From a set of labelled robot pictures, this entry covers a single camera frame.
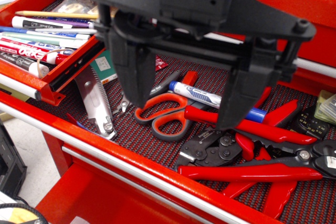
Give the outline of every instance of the scissors handle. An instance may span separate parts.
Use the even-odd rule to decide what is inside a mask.
[[[168,108],[168,109],[164,109],[164,110],[160,110],[160,111],[157,111],[156,113],[150,115],[149,117],[147,118],[143,118],[141,116],[141,114],[149,109],[150,107],[153,107],[157,104],[160,104],[162,102],[177,102],[179,105],[177,108]],[[134,114],[134,117],[135,117],[135,120],[139,123],[139,124],[142,124],[142,125],[145,125],[145,124],[149,124],[150,122],[152,122],[155,118],[159,117],[159,116],[163,116],[163,115],[166,115],[168,113],[172,113],[174,111],[179,111],[181,109],[184,109],[186,106],[188,105],[188,98],[186,97],[183,97],[181,95],[178,95],[178,94],[173,94],[173,93],[164,93],[164,94],[160,94],[156,97],[153,97],[151,99],[149,99],[147,101],[147,103],[145,104],[144,108],[137,108],[135,110],[135,114]]]
[[[182,129],[179,132],[167,134],[160,130],[161,126],[175,120],[179,121],[182,124]],[[152,134],[156,136],[158,139],[163,141],[167,142],[178,141],[187,133],[191,123],[192,121],[184,118],[183,110],[176,111],[156,118],[152,123]]]

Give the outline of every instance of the blue marker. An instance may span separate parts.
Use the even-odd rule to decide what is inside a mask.
[[[20,34],[33,34],[33,35],[40,35],[40,36],[49,36],[49,37],[58,37],[58,38],[65,38],[70,37],[74,39],[89,39],[90,35],[85,34],[68,34],[68,33],[40,33],[38,31],[31,31],[27,29],[21,29],[21,28],[14,28],[14,27],[6,27],[6,26],[0,26],[0,33],[2,32],[10,32],[10,33],[20,33]]]
[[[178,81],[172,81],[169,85],[169,89],[176,94],[180,94],[184,97],[193,99],[197,102],[207,104],[211,107],[219,109],[221,105],[222,97],[216,94],[208,93],[204,90],[191,87],[189,85],[180,83]],[[251,120],[257,123],[262,123],[266,115],[266,111],[257,108],[252,108],[245,119]]]

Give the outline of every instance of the cable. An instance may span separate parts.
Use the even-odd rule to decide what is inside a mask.
[[[29,204],[28,204],[28,202],[27,201],[25,201],[24,199],[22,199],[21,197],[19,197],[19,196],[13,196],[12,197],[14,200],[19,200],[19,201],[22,201],[24,204],[26,204],[26,205],[28,205],[29,206]]]
[[[2,208],[22,208],[22,209],[28,210],[38,217],[38,219],[41,221],[41,224],[48,224],[46,218],[33,207],[30,207],[24,204],[19,204],[19,203],[5,203],[5,204],[0,204],[0,209]]]

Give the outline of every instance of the pencil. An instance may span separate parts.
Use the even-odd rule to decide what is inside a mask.
[[[36,17],[83,18],[83,19],[99,18],[98,14],[36,12],[32,10],[23,10],[21,12],[16,12],[15,14],[21,16],[36,16]]]

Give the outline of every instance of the yellow object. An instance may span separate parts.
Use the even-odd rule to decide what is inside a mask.
[[[22,209],[22,208],[14,208],[11,217],[8,221],[11,221],[16,224],[20,224],[23,222],[37,220],[38,217],[32,212]]]
[[[82,14],[82,13],[53,13],[53,12],[36,12],[30,10],[23,10],[15,14],[21,16],[38,16],[38,17],[58,17],[58,18],[83,18],[83,19],[97,19],[97,14]]]

